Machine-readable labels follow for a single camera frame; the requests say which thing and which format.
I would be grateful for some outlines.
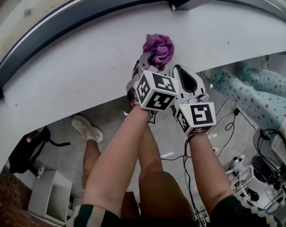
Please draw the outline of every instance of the white box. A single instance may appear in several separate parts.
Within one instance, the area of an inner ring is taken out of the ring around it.
[[[45,171],[37,178],[27,211],[55,226],[67,221],[72,183],[57,171]]]
[[[181,104],[176,119],[185,135],[205,133],[217,123],[214,103]]]
[[[141,108],[163,111],[178,96],[178,80],[145,70],[134,86]]]

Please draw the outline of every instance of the fiducial marker cube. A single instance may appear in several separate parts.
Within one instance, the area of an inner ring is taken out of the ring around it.
[[[185,135],[205,133],[217,123],[212,102],[180,104],[175,116]]]
[[[145,70],[134,86],[141,108],[163,111],[178,96],[178,80]]]

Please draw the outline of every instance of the wrist strap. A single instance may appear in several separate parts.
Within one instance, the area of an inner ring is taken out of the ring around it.
[[[138,98],[135,98],[131,104],[132,108],[134,108],[135,106],[140,106],[139,104],[139,99]]]

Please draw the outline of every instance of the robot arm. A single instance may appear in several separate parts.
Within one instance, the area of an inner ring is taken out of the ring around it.
[[[209,102],[202,79],[181,65],[175,65],[170,75],[179,81],[179,95],[172,109],[185,135],[205,133],[216,125],[214,103]]]
[[[154,53],[141,55],[137,74],[127,84],[128,98],[136,90],[142,108],[163,111],[170,104],[186,135],[201,134],[216,124],[214,103],[209,102],[202,79],[181,65],[159,70],[152,65]]]

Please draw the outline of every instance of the brick wall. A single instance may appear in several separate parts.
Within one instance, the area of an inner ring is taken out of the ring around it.
[[[5,166],[0,174],[0,227],[51,227],[26,212],[30,195]]]

